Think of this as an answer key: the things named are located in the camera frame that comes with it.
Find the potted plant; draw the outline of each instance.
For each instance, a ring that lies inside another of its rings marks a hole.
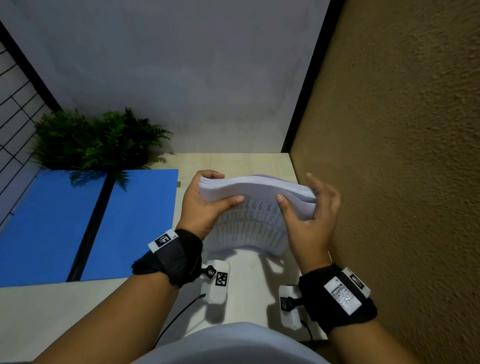
[[[168,130],[137,119],[131,109],[108,111],[102,119],[87,119],[77,110],[44,115],[36,123],[36,144],[32,155],[51,170],[71,170],[72,184],[107,175],[123,189],[125,170],[148,162],[147,147],[162,146],[170,139]]]

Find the cable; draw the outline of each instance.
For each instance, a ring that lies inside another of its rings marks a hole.
[[[313,344],[312,332],[310,331],[310,328],[308,327],[307,323],[306,323],[305,321],[303,321],[303,320],[300,320],[300,323],[307,328],[308,334],[310,335],[310,344]]]
[[[181,310],[180,313],[173,318],[173,320],[170,321],[170,323],[168,324],[168,326],[162,331],[162,333],[160,334],[160,336],[158,336],[158,338],[156,339],[155,344],[153,345],[152,350],[155,349],[155,346],[158,344],[158,341],[160,340],[160,338],[162,337],[162,335],[165,334],[165,331],[171,326],[171,324],[173,324],[173,322],[174,322],[177,318],[179,318],[179,316],[180,316],[181,314],[183,314],[187,308],[189,308],[189,307],[190,307],[191,305],[193,305],[197,300],[199,300],[199,299],[201,299],[201,298],[203,298],[203,297],[205,297],[205,296],[206,296],[206,293],[202,293],[200,296],[198,296],[198,297],[195,298],[192,302],[190,302],[183,310]]]

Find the stack of paper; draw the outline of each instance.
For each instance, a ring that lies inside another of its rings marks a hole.
[[[200,195],[208,201],[243,195],[245,202],[222,214],[204,240],[204,248],[218,251],[254,246],[281,255],[288,247],[287,228],[275,200],[282,194],[301,220],[313,218],[315,195],[309,187],[272,176],[253,175],[223,180],[202,177]]]

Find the blue board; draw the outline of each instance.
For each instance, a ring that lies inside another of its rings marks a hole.
[[[0,287],[66,281],[104,180],[39,173],[0,235]]]
[[[147,244],[172,228],[178,170],[130,170],[113,188],[81,280],[129,277]]]

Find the white tag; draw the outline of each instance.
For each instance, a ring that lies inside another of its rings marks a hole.
[[[368,288],[365,283],[363,283],[360,278],[358,278],[355,273],[353,273],[351,271],[351,269],[349,268],[346,268],[344,270],[342,270],[343,274],[345,274],[349,280],[352,281],[353,284],[355,284],[358,289],[363,293],[363,295],[365,296],[365,298],[369,298],[370,297],[370,288]]]
[[[153,240],[151,243],[148,243],[148,247],[152,251],[152,253],[155,253],[158,249],[160,249],[162,246],[168,244],[171,242],[173,239],[178,238],[179,236],[175,231],[172,229],[167,230],[164,232],[162,235],[160,235],[158,238]]]
[[[333,277],[324,287],[349,316],[361,306],[358,298],[337,277]]]

